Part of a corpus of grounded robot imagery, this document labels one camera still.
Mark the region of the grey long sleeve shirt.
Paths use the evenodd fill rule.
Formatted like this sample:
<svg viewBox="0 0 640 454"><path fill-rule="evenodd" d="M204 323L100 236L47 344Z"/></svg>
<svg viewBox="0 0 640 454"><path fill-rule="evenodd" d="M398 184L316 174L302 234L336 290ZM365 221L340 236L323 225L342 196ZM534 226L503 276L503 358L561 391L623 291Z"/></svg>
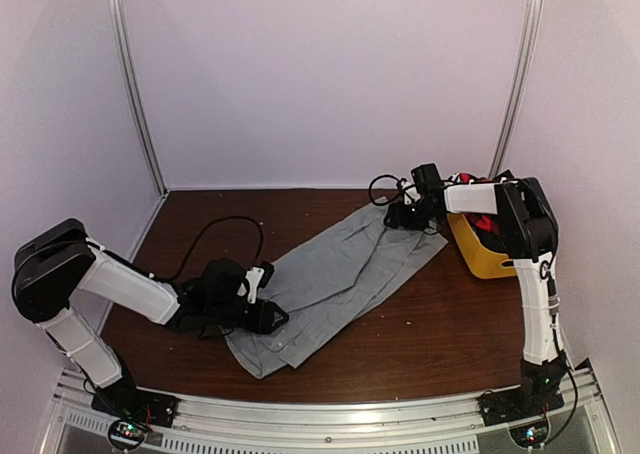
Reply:
<svg viewBox="0 0 640 454"><path fill-rule="evenodd" d="M270 335L236 329L227 346L253 377L300 367L352 321L390 298L447 244L444 236L390 229L368 204L275 263L261 296L289 315Z"/></svg>

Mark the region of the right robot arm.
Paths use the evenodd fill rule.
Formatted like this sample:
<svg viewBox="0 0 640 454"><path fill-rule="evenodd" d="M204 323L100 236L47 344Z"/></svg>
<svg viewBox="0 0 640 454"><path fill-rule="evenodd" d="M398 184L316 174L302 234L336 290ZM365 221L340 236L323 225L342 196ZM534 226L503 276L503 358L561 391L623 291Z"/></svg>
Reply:
<svg viewBox="0 0 640 454"><path fill-rule="evenodd" d="M387 208L385 226L424 231L446 215L496 218L500 242L520 286L525 341L520 386L503 394L485 394L481 400L526 416L543 411L568 368L558 333L555 255L559 229L538 180L444 180L434 164L421 165L411 175L411 180L397 178L397 194L381 204Z"/></svg>

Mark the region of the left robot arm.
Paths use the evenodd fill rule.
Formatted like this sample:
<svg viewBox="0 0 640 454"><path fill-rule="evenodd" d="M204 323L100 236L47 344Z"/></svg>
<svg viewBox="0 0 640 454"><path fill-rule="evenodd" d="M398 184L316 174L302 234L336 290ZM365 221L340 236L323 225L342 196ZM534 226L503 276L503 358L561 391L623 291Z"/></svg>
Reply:
<svg viewBox="0 0 640 454"><path fill-rule="evenodd" d="M14 256L11 296L18 312L64 350L98 399L123 418L146 405L124 361L72 305L82 291L134 311L172 332L209 326L272 334L289 320L276 303L259 298L275 272L269 262L249 269L230 259L210 261L178 282L145 272L92 239L69 218L21 246Z"/></svg>

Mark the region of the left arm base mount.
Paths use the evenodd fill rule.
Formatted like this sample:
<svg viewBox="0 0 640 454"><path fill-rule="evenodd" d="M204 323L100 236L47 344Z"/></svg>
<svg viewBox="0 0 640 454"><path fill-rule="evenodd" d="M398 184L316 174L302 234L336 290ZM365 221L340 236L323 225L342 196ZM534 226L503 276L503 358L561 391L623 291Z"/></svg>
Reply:
<svg viewBox="0 0 640 454"><path fill-rule="evenodd" d="M138 388L98 389L93 395L91 408L127 421L145 426L171 428L178 399L168 394Z"/></svg>

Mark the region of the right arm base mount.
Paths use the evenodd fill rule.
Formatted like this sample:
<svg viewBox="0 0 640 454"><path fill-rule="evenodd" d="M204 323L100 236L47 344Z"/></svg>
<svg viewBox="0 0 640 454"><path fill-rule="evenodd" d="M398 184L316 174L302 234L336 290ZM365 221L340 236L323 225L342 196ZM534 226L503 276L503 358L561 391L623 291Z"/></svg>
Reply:
<svg viewBox="0 0 640 454"><path fill-rule="evenodd" d="M520 387L504 391L487 390L477 398L477 402L486 427L540 417L565 405L560 392L553 392L542 400L527 400Z"/></svg>

